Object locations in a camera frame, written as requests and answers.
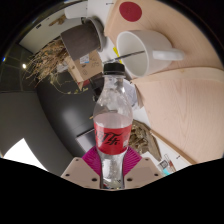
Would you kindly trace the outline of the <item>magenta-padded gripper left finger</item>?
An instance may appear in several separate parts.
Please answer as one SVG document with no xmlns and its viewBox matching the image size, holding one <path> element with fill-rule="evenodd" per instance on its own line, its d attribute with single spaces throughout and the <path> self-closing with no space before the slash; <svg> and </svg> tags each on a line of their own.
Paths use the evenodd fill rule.
<svg viewBox="0 0 224 224">
<path fill-rule="evenodd" d="M 75 157 L 61 177 L 84 188 L 99 189 L 101 160 L 96 147 L 92 147 L 82 158 Z"/>
</svg>

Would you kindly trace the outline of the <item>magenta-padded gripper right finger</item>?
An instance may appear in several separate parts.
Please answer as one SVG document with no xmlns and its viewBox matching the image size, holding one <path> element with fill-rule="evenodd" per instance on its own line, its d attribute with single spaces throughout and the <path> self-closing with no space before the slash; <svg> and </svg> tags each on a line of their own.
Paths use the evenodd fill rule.
<svg viewBox="0 0 224 224">
<path fill-rule="evenodd" d="M 123 179 L 126 189 L 140 188 L 162 178 L 160 171 L 148 157 L 141 157 L 129 148 L 123 160 Z"/>
</svg>

